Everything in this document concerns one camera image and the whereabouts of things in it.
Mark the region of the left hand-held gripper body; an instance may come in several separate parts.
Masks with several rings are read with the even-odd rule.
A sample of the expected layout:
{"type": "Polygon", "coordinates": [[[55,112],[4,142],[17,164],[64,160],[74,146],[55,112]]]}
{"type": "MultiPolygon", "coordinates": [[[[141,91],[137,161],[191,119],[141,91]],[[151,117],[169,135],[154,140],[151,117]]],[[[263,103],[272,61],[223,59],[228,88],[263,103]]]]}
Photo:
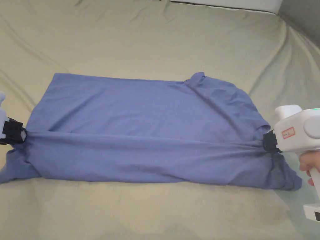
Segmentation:
{"type": "Polygon", "coordinates": [[[0,92],[0,144],[14,145],[16,136],[14,124],[1,107],[5,97],[5,94],[0,92]]]}

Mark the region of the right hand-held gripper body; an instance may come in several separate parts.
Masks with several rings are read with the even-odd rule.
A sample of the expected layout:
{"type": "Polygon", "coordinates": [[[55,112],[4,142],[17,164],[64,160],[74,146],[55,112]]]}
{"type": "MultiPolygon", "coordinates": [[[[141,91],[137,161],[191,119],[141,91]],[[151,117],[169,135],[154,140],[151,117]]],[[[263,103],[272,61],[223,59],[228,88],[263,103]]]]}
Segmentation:
{"type": "MultiPolygon", "coordinates": [[[[320,151],[320,109],[301,109],[298,105],[284,105],[275,109],[279,121],[272,132],[271,153],[292,152],[297,156],[320,151]]],[[[317,196],[320,196],[320,173],[310,170],[317,196]]]]}

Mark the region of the person's right hand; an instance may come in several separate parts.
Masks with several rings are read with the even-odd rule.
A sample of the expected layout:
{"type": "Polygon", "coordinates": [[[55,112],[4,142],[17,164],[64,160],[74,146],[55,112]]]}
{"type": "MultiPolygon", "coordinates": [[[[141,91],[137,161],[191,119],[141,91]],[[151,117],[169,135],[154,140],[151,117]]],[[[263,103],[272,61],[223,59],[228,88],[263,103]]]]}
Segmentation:
{"type": "Polygon", "coordinates": [[[320,152],[319,151],[309,151],[303,153],[299,156],[299,170],[302,172],[306,172],[306,174],[310,177],[308,180],[309,185],[315,186],[313,182],[313,177],[311,177],[310,170],[315,168],[318,172],[320,172],[320,152]]]}

